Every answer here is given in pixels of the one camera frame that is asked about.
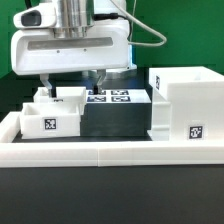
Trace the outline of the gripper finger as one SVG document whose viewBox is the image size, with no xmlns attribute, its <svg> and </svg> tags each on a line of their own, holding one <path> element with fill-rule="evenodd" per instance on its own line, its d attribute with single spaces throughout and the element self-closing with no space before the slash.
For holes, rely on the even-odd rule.
<svg viewBox="0 0 224 224">
<path fill-rule="evenodd" d="M 97 82 L 93 86 L 93 93 L 95 95 L 100 94 L 102 91 L 102 84 L 104 82 L 104 79 L 106 77 L 106 70 L 98 70 L 97 74 L 99 75 Z"/>
<path fill-rule="evenodd" d="M 40 81 L 42 82 L 43 86 L 48 90 L 49 97 L 52 98 L 53 87 L 52 87 L 51 83 L 49 82 L 49 75 L 41 74 Z"/>
</svg>

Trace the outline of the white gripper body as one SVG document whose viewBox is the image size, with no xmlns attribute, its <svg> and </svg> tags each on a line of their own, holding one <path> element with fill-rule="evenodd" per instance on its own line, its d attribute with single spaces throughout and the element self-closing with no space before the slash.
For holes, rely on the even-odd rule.
<svg viewBox="0 0 224 224">
<path fill-rule="evenodd" d="M 36 75 L 127 67 L 125 9 L 126 0 L 40 0 L 13 18 L 12 70 Z"/>
</svg>

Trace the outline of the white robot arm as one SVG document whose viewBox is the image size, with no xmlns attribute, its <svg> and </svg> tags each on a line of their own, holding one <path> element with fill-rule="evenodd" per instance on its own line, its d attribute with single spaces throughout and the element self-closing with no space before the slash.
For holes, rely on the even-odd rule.
<svg viewBox="0 0 224 224">
<path fill-rule="evenodd" d="M 94 70 L 99 94 L 108 69 L 130 66 L 131 22 L 125 0 L 40 0 L 17 13 L 11 39 L 11 65 L 18 75 L 49 75 Z"/>
</svg>

